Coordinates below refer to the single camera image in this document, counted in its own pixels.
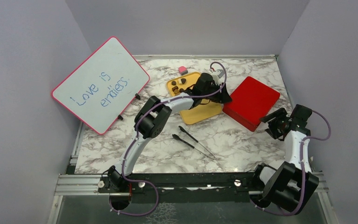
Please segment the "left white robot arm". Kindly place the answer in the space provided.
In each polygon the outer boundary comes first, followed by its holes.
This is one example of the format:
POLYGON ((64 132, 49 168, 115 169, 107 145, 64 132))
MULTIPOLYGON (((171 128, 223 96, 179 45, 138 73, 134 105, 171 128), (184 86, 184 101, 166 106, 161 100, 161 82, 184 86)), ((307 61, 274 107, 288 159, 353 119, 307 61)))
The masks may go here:
POLYGON ((169 117, 183 110, 191 110, 206 99, 214 103, 225 104, 232 99, 226 88, 226 81, 218 83, 219 77, 209 73, 201 73, 196 83, 182 91, 179 95, 159 99, 151 96, 136 115, 134 133, 131 143, 119 161, 108 170, 107 177, 115 191, 124 191, 131 180, 136 161, 150 140, 163 131, 169 117))

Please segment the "red box lid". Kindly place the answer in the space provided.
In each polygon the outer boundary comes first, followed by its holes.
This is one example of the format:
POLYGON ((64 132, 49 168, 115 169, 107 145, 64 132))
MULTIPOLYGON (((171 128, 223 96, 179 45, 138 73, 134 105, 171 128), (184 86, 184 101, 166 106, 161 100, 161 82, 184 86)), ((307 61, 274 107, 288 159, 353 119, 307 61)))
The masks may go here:
POLYGON ((262 110, 266 116, 280 98, 280 92, 256 80, 246 77, 230 95, 232 102, 225 105, 234 107, 253 107, 262 110))

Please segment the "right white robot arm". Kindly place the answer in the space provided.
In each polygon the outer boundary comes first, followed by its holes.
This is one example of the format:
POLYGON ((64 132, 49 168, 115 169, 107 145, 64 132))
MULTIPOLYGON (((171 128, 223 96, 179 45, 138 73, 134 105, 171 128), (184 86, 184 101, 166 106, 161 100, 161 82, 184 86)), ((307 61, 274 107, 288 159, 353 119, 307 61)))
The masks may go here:
POLYGON ((286 154, 279 168, 263 163, 250 177, 254 189, 263 189, 260 195, 251 196, 256 208, 265 211, 273 203, 278 206, 278 215, 297 215, 318 187, 319 178, 312 174, 308 159, 311 132, 306 125, 311 115, 310 108, 296 105, 290 115, 280 108, 260 119, 268 124, 266 133, 284 142, 286 154))

